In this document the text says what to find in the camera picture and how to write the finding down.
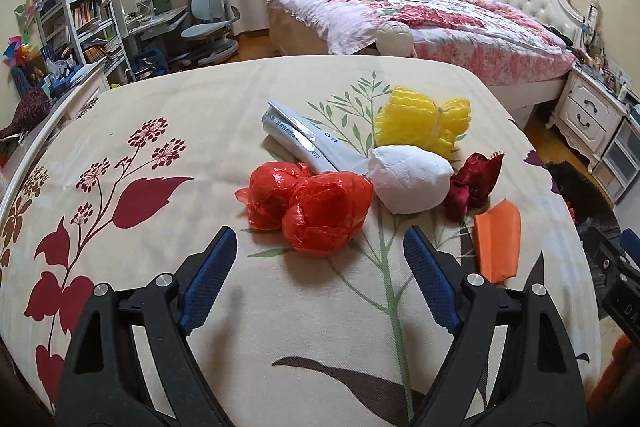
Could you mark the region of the floral cream tablecloth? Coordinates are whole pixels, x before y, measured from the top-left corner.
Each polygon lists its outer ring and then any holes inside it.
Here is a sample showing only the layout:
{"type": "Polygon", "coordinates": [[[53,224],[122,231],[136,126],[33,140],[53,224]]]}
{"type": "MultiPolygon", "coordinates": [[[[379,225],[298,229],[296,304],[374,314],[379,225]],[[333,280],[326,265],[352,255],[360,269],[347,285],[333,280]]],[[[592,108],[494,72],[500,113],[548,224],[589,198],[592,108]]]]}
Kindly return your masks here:
{"type": "Polygon", "coordinates": [[[547,287],[582,381],[597,382],[601,341],[588,263],[564,200],[514,119],[465,69],[386,57],[280,57],[194,69],[98,95],[53,140],[6,205],[1,337],[35,395],[53,407],[67,346],[96,284],[143,286],[202,251],[221,227],[238,255],[206,323],[189,338],[209,386],[239,426],[402,426],[451,338],[413,280],[402,236],[417,225],[469,265],[471,223],[438,210],[391,215],[374,202],[337,254],[293,251],[259,232],[234,196],[288,153],[262,129],[278,102],[366,153],[371,117],[396,87],[466,98],[471,124],[454,165],[501,154],[493,204],[521,213],[518,273],[547,287]]]}

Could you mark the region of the dark red ribbon flower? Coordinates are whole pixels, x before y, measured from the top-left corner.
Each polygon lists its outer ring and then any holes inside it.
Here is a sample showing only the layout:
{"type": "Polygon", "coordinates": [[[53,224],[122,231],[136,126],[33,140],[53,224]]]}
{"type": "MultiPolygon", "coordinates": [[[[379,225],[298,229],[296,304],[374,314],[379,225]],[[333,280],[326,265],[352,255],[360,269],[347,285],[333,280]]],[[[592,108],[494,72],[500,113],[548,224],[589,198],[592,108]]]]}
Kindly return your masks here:
{"type": "Polygon", "coordinates": [[[461,222],[470,210],[486,205],[497,184],[503,162],[503,153],[485,156],[473,153],[450,179],[448,194],[442,203],[445,216],[461,222]]]}

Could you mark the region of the white paper ball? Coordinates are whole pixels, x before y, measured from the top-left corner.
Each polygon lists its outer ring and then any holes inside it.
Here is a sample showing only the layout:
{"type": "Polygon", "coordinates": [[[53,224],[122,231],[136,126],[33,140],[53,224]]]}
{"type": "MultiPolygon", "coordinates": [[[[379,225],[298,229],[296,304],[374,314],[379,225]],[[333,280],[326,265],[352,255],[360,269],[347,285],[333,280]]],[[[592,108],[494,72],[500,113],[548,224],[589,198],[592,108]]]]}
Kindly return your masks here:
{"type": "Polygon", "coordinates": [[[370,150],[367,178],[393,215],[414,215],[439,206],[446,198],[450,162],[414,145],[384,145],[370,150]]]}

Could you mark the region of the black lined trash bin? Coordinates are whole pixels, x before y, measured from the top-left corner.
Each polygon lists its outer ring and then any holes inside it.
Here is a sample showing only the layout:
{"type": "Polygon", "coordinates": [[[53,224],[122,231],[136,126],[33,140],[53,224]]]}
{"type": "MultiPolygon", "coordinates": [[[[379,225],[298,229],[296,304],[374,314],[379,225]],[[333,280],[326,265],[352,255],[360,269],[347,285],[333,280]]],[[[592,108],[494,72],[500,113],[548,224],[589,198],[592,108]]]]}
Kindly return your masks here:
{"type": "Polygon", "coordinates": [[[611,243],[620,245],[622,230],[608,200],[599,189],[569,162],[549,162],[552,190],[559,193],[570,208],[578,235],[583,239],[588,230],[597,229],[611,243]]]}

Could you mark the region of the clear plastic drawer unit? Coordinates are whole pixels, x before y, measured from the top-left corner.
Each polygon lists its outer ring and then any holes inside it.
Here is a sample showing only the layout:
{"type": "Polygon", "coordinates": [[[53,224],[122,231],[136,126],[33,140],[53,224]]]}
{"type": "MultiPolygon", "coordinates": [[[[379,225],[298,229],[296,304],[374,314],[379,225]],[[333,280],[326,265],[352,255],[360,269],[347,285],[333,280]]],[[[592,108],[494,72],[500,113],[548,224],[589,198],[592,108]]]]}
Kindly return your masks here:
{"type": "Polygon", "coordinates": [[[616,204],[639,174],[639,127],[628,117],[617,128],[601,160],[593,170],[594,179],[616,204]]]}

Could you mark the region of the pink floral quilt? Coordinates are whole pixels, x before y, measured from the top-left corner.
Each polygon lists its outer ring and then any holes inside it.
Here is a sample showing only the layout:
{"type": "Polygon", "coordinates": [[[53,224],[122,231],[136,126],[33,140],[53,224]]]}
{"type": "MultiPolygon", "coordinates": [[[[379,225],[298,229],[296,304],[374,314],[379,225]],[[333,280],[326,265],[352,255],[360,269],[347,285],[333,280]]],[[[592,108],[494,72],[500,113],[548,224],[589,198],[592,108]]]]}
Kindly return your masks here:
{"type": "Polygon", "coordinates": [[[575,57],[533,17],[495,0],[269,0],[310,29],[329,54],[375,44],[388,20],[408,25],[413,56],[465,68],[487,86],[564,76],[575,57]]]}

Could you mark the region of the white two-drawer nightstand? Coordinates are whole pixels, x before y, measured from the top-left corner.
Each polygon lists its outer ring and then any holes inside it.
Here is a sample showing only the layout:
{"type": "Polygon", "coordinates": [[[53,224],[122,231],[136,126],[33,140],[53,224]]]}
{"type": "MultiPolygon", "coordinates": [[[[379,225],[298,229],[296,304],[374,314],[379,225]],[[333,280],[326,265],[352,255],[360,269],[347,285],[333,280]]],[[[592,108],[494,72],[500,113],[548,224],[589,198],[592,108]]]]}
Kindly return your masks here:
{"type": "Polygon", "coordinates": [[[593,173],[626,114],[626,106],[602,83],[573,66],[546,128],[558,129],[593,173]]]}

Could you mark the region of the white bed with headboard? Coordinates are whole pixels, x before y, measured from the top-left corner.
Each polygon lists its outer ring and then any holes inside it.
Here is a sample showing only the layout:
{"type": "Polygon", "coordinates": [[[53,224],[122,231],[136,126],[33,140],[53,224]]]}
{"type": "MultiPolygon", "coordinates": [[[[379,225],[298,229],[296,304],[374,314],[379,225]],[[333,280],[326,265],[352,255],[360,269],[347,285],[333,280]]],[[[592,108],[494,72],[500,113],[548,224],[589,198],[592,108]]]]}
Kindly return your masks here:
{"type": "Polygon", "coordinates": [[[465,68],[512,112],[553,100],[576,62],[570,0],[267,0],[284,55],[381,54],[465,68]]]}

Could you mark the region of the silver white foil pouch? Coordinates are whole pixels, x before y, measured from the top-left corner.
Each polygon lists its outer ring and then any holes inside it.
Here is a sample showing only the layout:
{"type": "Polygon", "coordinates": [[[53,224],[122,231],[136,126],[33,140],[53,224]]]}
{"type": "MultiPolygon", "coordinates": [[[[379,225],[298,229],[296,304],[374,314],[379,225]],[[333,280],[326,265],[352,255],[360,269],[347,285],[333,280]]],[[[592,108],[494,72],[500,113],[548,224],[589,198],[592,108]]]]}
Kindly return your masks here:
{"type": "Polygon", "coordinates": [[[262,127],[288,153],[312,172],[368,172],[368,158],[294,110],[274,101],[262,115],[262,127]]]}

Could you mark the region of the white round bed post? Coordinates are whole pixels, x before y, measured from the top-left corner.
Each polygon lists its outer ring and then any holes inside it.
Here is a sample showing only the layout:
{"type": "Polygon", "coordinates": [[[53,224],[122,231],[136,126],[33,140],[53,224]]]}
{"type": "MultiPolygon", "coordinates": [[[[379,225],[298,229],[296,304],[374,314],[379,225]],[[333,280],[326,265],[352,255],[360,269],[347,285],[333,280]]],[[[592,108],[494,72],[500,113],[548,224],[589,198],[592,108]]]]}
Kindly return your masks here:
{"type": "Polygon", "coordinates": [[[414,48],[412,30],[404,23],[388,20],[378,26],[375,44],[381,55],[410,57],[414,48]]]}

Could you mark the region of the grey office chair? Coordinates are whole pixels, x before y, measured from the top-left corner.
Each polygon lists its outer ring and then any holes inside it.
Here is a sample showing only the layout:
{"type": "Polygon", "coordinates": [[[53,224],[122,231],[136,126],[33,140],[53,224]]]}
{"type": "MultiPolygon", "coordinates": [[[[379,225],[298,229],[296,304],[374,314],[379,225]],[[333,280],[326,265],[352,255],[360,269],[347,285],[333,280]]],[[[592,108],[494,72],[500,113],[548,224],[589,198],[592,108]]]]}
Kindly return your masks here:
{"type": "Polygon", "coordinates": [[[175,58],[180,67],[217,65],[238,53],[239,43],[231,37],[241,18],[236,6],[229,0],[191,0],[190,10],[196,23],[181,31],[188,52],[175,58]]]}

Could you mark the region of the orange plastic wrapper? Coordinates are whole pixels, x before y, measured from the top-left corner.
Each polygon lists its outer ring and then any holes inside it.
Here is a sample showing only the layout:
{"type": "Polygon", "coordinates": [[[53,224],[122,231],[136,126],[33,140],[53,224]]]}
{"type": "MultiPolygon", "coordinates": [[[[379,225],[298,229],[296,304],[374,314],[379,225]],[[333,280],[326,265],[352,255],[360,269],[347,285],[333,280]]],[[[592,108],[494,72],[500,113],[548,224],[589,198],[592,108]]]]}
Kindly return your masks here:
{"type": "Polygon", "coordinates": [[[480,274],[497,285],[518,274],[521,213],[513,202],[498,205],[474,217],[475,251],[480,274]]]}

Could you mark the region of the grey study desk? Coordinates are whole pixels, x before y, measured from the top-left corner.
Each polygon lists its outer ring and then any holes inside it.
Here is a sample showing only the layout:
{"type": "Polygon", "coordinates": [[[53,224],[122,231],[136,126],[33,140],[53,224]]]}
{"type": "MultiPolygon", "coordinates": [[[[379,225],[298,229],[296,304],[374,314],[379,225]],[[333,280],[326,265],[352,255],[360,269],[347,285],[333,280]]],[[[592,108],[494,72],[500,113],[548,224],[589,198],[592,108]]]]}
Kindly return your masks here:
{"type": "Polygon", "coordinates": [[[119,21],[117,30],[122,39],[122,46],[126,53],[128,65],[134,75],[140,70],[142,58],[138,55],[146,51],[158,51],[166,61],[170,59],[167,49],[167,38],[180,29],[190,15],[186,5],[180,8],[147,17],[135,17],[126,20],[122,10],[117,12],[119,21]]]}

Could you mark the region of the red plastic bag ball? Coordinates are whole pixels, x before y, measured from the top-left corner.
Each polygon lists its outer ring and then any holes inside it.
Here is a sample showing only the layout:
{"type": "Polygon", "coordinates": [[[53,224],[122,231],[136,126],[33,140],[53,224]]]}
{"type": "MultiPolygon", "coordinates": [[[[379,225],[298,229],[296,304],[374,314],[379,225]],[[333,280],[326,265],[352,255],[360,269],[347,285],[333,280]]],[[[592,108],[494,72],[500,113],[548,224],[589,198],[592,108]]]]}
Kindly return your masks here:
{"type": "Polygon", "coordinates": [[[294,251],[335,254],[358,233],[373,199],[373,185],[350,171],[313,173],[299,162],[268,161],[234,193],[250,227],[280,231],[294,251]]]}

